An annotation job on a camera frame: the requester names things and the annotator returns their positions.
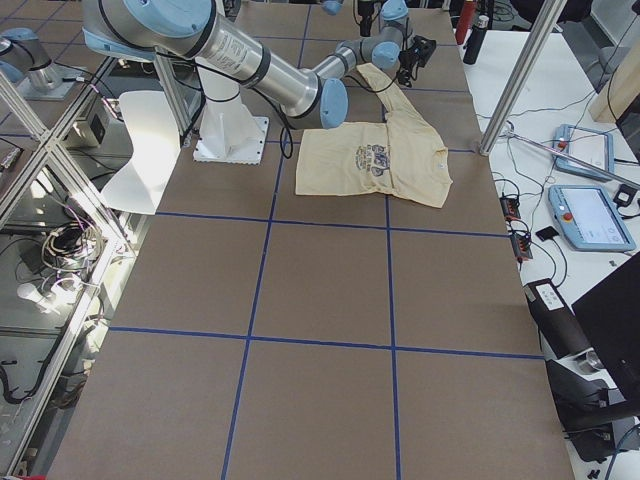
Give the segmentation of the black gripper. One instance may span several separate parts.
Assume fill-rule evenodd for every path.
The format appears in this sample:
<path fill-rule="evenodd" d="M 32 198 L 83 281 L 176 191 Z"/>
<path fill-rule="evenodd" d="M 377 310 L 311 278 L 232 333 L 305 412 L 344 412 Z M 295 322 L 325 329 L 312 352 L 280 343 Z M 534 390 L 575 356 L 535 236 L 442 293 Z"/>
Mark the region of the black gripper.
<path fill-rule="evenodd" d="M 404 47 L 399 54 L 400 68 L 397 71 L 398 84 L 411 87 L 413 82 L 411 70 L 424 68 L 435 50 L 435 40 L 414 35 L 411 44 Z"/>

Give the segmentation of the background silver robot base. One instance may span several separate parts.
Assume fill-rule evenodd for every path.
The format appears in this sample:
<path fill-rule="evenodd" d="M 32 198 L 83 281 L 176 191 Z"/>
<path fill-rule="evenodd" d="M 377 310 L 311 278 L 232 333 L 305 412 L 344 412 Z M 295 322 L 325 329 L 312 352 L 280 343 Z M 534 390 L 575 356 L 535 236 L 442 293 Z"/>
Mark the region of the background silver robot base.
<path fill-rule="evenodd" d="M 64 81 L 64 69 L 53 63 L 39 37 L 25 27 L 1 33 L 1 72 L 26 100 L 61 101 L 71 89 Z"/>

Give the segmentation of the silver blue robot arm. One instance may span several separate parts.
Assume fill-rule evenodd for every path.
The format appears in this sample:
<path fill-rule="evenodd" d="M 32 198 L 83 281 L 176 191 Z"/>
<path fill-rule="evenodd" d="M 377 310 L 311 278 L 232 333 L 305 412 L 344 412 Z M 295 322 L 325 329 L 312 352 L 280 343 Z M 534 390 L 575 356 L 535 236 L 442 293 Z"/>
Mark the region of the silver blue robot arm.
<path fill-rule="evenodd" d="M 201 57 L 216 73 L 253 88 L 277 103 L 294 128 L 332 129 L 348 113 L 342 82 L 359 64 L 399 68 L 409 85 L 436 43 L 414 33 L 406 4 L 387 1 L 376 36 L 340 43 L 312 69 L 296 68 L 218 13 L 212 1 L 85 1 L 83 33 L 93 51 L 116 58 L 152 61 L 163 48 L 184 58 Z"/>
<path fill-rule="evenodd" d="M 343 0 L 321 0 L 319 2 L 322 9 L 329 15 L 337 15 L 344 4 Z M 351 2 L 352 16 L 359 27 L 362 37 L 369 37 L 374 21 L 378 18 L 381 8 L 377 7 L 379 1 L 374 0 L 353 0 Z"/>

